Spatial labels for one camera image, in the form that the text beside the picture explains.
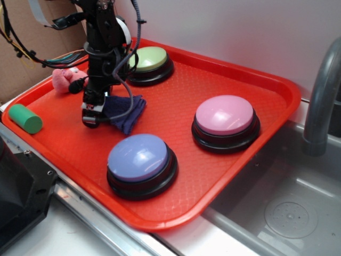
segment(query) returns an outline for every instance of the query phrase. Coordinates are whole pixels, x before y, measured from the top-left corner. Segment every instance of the green button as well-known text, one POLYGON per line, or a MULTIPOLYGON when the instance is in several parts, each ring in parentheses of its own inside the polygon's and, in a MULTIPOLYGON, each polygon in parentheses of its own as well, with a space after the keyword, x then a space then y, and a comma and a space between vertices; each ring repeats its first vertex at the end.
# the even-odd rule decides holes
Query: green button
MULTIPOLYGON (((151 71, 161 67, 167 61, 167 52, 155 46, 143 47, 137 50, 139 62, 136 67, 137 72, 151 71)), ((135 56, 129 59, 130 67, 135 66, 135 56)))

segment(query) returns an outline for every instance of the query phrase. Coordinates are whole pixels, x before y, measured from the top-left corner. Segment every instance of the pink button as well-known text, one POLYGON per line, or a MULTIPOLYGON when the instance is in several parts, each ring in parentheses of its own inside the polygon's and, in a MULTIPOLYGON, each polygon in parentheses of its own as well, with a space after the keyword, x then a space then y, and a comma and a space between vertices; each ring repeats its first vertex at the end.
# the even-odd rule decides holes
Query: pink button
POLYGON ((246 129, 253 120, 252 105, 233 95, 221 95, 204 101, 197 109, 198 126, 212 135, 232 135, 246 129))

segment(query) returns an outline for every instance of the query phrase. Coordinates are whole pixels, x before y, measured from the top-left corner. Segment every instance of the purple button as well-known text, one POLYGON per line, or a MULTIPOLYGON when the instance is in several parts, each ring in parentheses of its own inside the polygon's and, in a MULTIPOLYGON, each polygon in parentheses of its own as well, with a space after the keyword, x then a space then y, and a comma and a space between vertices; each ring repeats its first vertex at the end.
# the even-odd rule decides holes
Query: purple button
POLYGON ((110 152, 108 167, 119 180, 139 182, 159 173, 167 162, 163 140, 151 134, 130 136, 110 152))
POLYGON ((221 95, 204 101, 197 109, 198 126, 213 135, 232 135, 246 129, 253 120, 252 105, 234 95, 221 95))

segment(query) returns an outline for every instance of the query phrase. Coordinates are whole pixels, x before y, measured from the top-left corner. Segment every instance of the cardboard box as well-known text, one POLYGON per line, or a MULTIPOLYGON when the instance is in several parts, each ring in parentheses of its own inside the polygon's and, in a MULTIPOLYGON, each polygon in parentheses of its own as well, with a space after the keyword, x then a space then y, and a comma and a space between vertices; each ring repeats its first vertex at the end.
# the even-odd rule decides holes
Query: cardboard box
MULTIPOLYGON (((69 0, 39 1, 46 20, 67 16, 76 12, 69 0)), ((53 59, 65 53, 81 49, 86 35, 81 23, 64 30, 44 27, 36 21, 28 1, 5 0, 10 22, 20 41, 29 50, 34 50, 40 59, 53 59)), ((7 41, 0 37, 0 104, 4 104, 23 91, 52 74, 52 68, 35 68, 27 58, 17 58, 16 52, 7 41)))

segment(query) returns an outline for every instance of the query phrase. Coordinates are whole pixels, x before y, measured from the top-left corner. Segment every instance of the white wall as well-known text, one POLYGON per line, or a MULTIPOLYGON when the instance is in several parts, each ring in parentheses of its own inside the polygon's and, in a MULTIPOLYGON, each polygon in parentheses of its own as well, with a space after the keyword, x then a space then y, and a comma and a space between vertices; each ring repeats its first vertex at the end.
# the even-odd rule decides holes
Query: white wall
MULTIPOLYGON (((341 0, 138 0, 142 37, 265 71, 309 98, 323 56, 341 36, 341 0)), ((118 14, 136 35, 129 0, 118 14)))

